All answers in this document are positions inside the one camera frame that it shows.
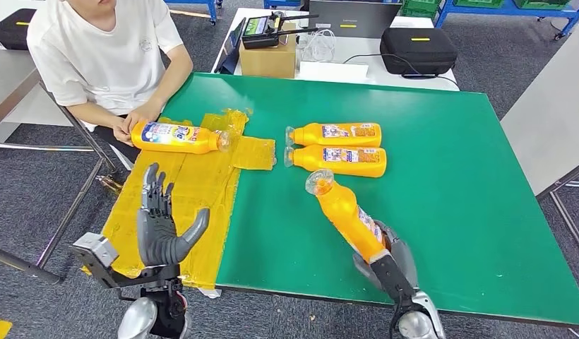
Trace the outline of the person's left hand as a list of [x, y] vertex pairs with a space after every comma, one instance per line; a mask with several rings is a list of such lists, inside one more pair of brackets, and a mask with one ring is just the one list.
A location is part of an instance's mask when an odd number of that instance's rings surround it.
[[122, 131], [130, 134], [134, 126], [141, 121], [155, 121], [162, 111], [162, 106], [154, 102], [145, 102], [127, 114], [122, 124]]

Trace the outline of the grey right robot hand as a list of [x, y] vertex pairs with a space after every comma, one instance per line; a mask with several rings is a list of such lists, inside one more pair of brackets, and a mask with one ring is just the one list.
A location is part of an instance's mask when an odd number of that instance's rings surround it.
[[388, 278], [378, 279], [370, 265], [357, 253], [352, 255], [356, 269], [379, 290], [386, 292], [394, 302], [400, 299], [408, 307], [412, 304], [412, 298], [419, 291], [417, 269], [412, 252], [407, 243], [399, 238], [394, 229], [379, 220], [374, 220], [375, 225], [381, 229], [383, 240], [386, 241], [393, 262], [390, 268], [383, 268], [381, 273], [390, 273]]

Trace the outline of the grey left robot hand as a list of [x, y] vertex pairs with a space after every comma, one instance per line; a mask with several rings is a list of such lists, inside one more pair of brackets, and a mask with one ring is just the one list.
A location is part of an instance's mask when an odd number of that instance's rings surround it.
[[137, 240], [145, 266], [174, 266], [181, 263], [203, 236], [210, 222], [210, 209], [198, 210], [188, 229], [177, 234], [172, 215], [174, 184], [164, 185], [166, 174], [154, 162], [143, 175], [141, 207], [137, 217]]

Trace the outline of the person's right hand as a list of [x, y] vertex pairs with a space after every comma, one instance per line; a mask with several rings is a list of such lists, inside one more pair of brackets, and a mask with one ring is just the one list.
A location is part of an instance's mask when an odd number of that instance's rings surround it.
[[112, 130], [115, 139], [126, 145], [133, 147], [130, 134], [124, 130], [124, 119], [115, 116], [112, 122]]

